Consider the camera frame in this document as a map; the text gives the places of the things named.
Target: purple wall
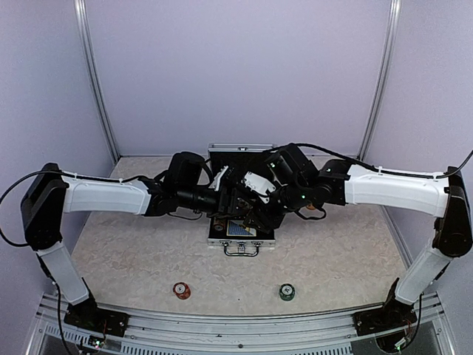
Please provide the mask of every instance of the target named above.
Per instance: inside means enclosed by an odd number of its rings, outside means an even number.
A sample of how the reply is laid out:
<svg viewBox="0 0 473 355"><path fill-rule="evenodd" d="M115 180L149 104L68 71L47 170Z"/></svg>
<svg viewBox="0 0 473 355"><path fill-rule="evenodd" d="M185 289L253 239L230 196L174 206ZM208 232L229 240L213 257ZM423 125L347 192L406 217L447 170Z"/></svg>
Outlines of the purple wall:
<svg viewBox="0 0 473 355"><path fill-rule="evenodd" d="M49 161L85 174L110 173L73 1L2 1L0 33L0 192ZM15 241L24 240L19 203L27 186L1 206L1 227ZM86 215L66 217L71 249ZM0 285L0 353L15 355L49 286L29 248L2 240Z"/></svg>
<svg viewBox="0 0 473 355"><path fill-rule="evenodd" d="M404 1L392 67L369 161L418 171L458 165L473 148L473 2ZM470 202L473 161L463 170ZM390 210L415 257L431 217ZM473 252L454 261L438 293L459 354L470 354Z"/></svg>
<svg viewBox="0 0 473 355"><path fill-rule="evenodd" d="M307 141L355 154L389 0L94 0L87 12L120 152Z"/></svg>

